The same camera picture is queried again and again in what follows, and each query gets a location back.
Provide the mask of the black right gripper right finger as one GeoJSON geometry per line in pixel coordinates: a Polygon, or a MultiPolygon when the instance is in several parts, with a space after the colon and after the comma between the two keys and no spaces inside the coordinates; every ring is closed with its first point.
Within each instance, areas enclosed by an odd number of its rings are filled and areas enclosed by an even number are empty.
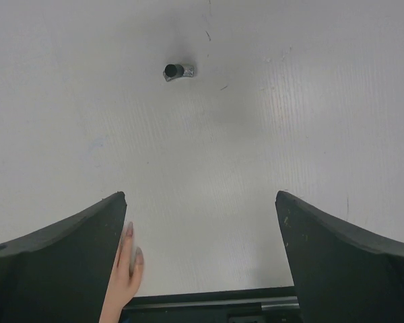
{"type": "Polygon", "coordinates": [[[275,207],[305,322],[404,322],[404,243],[284,191],[275,207]]]}

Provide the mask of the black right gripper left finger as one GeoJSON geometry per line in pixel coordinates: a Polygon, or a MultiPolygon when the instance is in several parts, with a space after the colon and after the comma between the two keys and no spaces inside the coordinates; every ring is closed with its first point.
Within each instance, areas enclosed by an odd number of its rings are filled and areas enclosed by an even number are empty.
{"type": "Polygon", "coordinates": [[[116,192],[0,243],[0,322],[97,322],[126,208],[116,192]]]}

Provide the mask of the glitter nail polish bottle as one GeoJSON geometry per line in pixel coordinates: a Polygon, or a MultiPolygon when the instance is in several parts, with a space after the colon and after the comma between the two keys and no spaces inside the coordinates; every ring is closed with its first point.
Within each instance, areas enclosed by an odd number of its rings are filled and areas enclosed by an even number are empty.
{"type": "Polygon", "coordinates": [[[165,81],[173,81],[182,77],[194,77],[196,68],[194,65],[188,64],[167,64],[163,70],[165,81]]]}

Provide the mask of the person's left hand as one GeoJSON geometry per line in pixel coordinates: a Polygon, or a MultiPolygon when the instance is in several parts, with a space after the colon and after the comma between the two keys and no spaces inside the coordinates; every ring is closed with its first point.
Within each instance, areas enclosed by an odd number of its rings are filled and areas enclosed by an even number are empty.
{"type": "Polygon", "coordinates": [[[139,246],[133,253],[134,234],[133,222],[129,222],[116,250],[99,323],[119,322],[123,308],[141,286],[144,257],[139,246]]]}

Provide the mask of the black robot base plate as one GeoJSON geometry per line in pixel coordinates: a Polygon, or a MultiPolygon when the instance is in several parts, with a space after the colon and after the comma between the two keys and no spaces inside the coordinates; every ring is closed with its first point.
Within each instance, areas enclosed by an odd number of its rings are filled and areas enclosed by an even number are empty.
{"type": "Polygon", "coordinates": [[[136,297],[121,322],[302,322],[293,287],[136,297]]]}

